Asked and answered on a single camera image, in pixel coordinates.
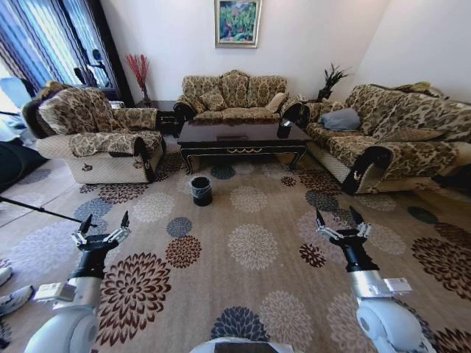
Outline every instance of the coffee table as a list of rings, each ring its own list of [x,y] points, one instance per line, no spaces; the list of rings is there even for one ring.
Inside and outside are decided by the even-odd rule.
[[[207,125],[187,121],[177,143],[187,174],[192,174],[192,156],[213,155],[292,153],[294,157],[289,168],[294,170],[310,141],[311,138],[293,123],[289,129],[279,123]]]

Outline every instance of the white wall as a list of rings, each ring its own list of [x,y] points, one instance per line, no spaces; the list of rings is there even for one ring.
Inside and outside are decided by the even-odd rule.
[[[470,0],[391,0],[354,85],[429,81],[471,101],[470,15]]]
[[[214,48],[214,0],[102,0],[136,101],[141,92],[124,62],[143,53],[151,62],[152,99],[176,99],[185,75],[288,77],[291,95],[316,96],[331,61],[359,67],[389,0],[263,0],[258,49]],[[334,87],[344,98],[351,80]]]

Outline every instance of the picture frame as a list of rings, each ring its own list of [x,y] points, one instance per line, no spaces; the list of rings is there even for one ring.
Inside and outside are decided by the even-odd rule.
[[[214,0],[216,48],[257,48],[262,0]]]

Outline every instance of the floral upholstered sofa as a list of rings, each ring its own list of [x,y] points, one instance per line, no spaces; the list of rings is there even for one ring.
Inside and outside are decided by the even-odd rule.
[[[308,149],[342,183],[345,192],[437,188],[432,177],[452,175],[471,164],[471,106],[404,93],[377,85],[359,85],[345,103],[308,104]],[[356,131],[337,132],[319,122],[323,113],[353,108]]]
[[[221,76],[186,76],[182,88],[183,95],[174,106],[175,114],[202,124],[269,124],[280,118],[296,118],[302,106],[296,99],[288,98],[275,113],[265,108],[275,94],[286,92],[286,78],[282,76],[250,77],[231,70]],[[210,110],[201,97],[212,91],[220,92],[223,101]]]
[[[81,184],[153,182],[165,141],[156,109],[111,109],[94,88],[53,82],[23,108],[38,152],[61,158]]]

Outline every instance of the floral patterned rug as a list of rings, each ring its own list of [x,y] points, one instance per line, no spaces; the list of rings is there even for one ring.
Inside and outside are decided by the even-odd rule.
[[[384,277],[407,277],[398,303],[439,352],[471,352],[471,200],[450,190],[348,196],[304,156],[200,160],[193,177],[213,183],[213,202],[193,204],[177,145],[150,185],[78,185],[47,162],[3,195],[85,218],[112,231],[126,210],[131,235],[106,260],[93,352],[189,352],[211,338],[290,343],[297,352],[374,352],[355,319],[341,251],[316,232],[315,207],[332,228],[354,206],[373,224],[366,250]],[[7,294],[63,281],[79,260],[77,224],[0,204],[0,266]],[[6,352],[22,352],[52,316],[30,302],[0,320]]]

